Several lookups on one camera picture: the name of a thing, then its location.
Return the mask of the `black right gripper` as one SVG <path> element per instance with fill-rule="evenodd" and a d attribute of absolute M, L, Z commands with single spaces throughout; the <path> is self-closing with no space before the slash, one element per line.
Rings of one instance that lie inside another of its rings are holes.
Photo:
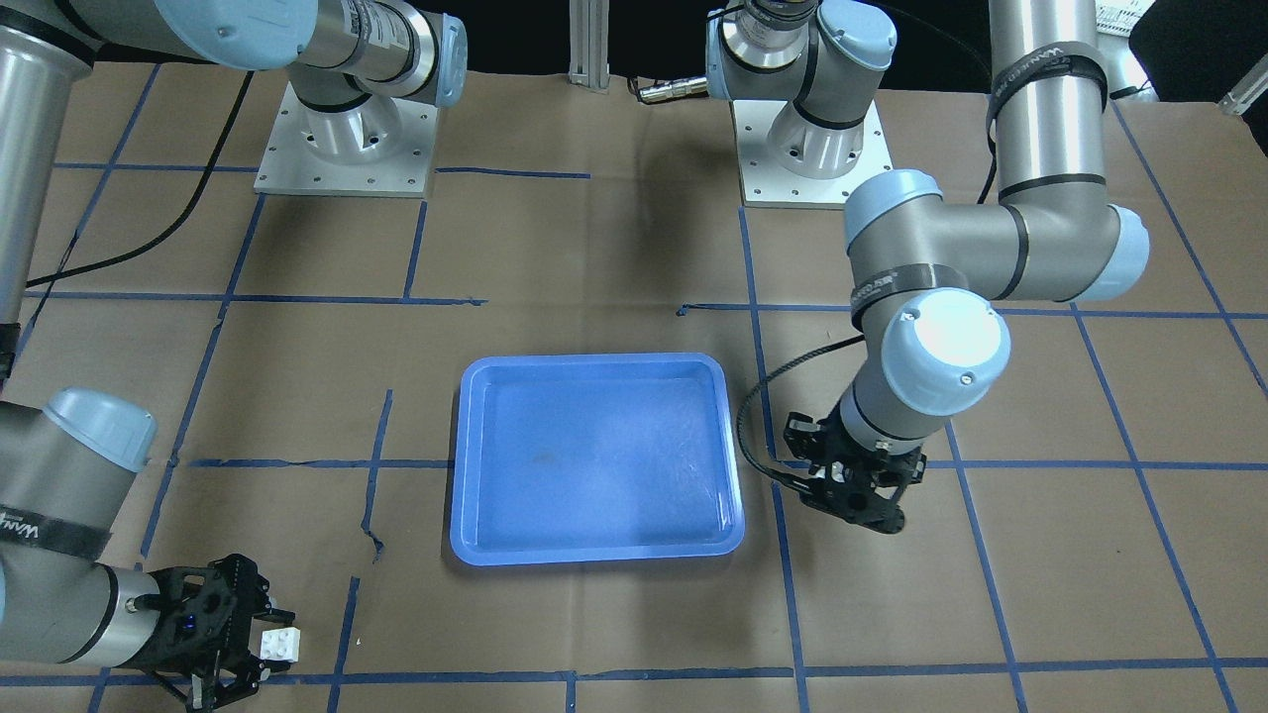
<path fill-rule="evenodd" d="M 254 620 L 293 627 L 254 559 L 227 554 L 204 567 L 174 565 L 150 573 L 158 591 L 124 600 L 131 615 L 156 614 L 145 644 L 124 661 L 178 694 L 167 672 L 190 677 L 194 709 L 217 709 L 257 694 L 268 664 L 250 653 Z"/>

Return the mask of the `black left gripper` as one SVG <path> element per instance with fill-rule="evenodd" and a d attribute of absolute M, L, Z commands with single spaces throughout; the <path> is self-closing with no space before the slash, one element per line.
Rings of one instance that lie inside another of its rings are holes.
<path fill-rule="evenodd" d="M 905 527 L 899 501 L 910 483 L 923 482 L 927 457 L 921 448 L 902 455 L 888 448 L 865 450 L 838 412 L 817 422 L 801 412 L 787 414 L 784 442 L 809 463 L 806 474 L 784 474 L 784 485 L 801 504 L 869 532 L 896 534 Z"/>

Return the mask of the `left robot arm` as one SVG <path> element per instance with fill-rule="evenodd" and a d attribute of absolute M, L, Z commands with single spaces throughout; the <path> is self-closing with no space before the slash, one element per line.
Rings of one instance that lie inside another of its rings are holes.
<path fill-rule="evenodd" d="M 1006 369 L 1000 301 L 1110 301 L 1140 279 L 1149 235 L 1110 203 L 1092 1 L 992 1 L 987 137 L 998 200 L 956 204 L 915 167 L 888 167 L 844 202 L 851 320 L 869 356 L 820 420 L 785 442 L 806 474 L 770 469 L 801 504 L 870 532 L 902 532 L 899 499 L 924 439 Z M 784 100 L 779 134 L 809 174 L 805 140 L 855 148 L 896 52 L 896 25 L 860 1 L 730 1 L 706 22 L 705 77 L 724 100 Z"/>

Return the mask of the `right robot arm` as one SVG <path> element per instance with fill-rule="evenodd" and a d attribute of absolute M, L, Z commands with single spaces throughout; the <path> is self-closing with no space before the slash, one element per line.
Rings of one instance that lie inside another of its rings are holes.
<path fill-rule="evenodd" d="M 193 194 L 139 247 L 32 277 L 68 95 L 105 47 L 238 69 L 242 82 Z M 420 194 L 429 121 L 462 99 L 470 37 L 417 1 L 5 1 L 3 4 L 3 379 L 30 289 L 117 266 L 181 230 L 202 202 L 254 77 L 289 77 L 259 192 Z M 81 384 L 38 407 L 3 402 L 3 660 L 134 669 L 186 712 L 257 694 L 298 658 L 293 613 L 254 559 L 158 571 L 101 559 L 158 424 Z"/>

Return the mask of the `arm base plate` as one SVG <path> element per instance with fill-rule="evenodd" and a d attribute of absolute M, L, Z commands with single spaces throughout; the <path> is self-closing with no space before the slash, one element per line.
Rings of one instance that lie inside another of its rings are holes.
<path fill-rule="evenodd" d="M 732 103 L 742 203 L 752 208 L 843 209 L 862 181 L 891 171 L 875 103 L 861 126 L 810 126 L 789 101 Z"/>
<path fill-rule="evenodd" d="M 254 189 L 288 197 L 424 199 L 440 115 L 436 107 L 388 96 L 339 113 L 318 112 L 287 88 Z"/>

